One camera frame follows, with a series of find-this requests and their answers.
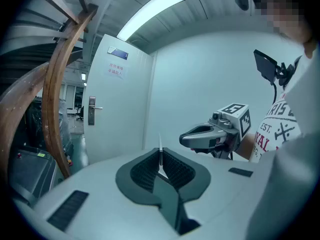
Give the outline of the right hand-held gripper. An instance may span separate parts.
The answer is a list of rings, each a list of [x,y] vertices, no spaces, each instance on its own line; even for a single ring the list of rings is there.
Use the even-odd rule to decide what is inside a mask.
[[[231,103],[212,114],[206,123],[192,126],[180,135],[179,143],[196,153],[219,159],[233,159],[233,153],[248,160],[251,156],[249,106]]]

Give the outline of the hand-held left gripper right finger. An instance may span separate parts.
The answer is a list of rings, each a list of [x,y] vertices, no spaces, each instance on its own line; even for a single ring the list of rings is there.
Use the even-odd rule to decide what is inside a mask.
[[[203,165],[165,147],[162,166],[168,181],[177,193],[174,229],[184,235],[200,226],[188,217],[185,203],[198,200],[211,183],[211,174]]]

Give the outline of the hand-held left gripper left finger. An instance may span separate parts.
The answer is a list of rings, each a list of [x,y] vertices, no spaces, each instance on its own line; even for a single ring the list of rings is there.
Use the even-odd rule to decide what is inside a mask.
[[[123,164],[116,172],[116,185],[132,202],[160,207],[161,198],[153,194],[159,168],[159,149],[154,148]]]

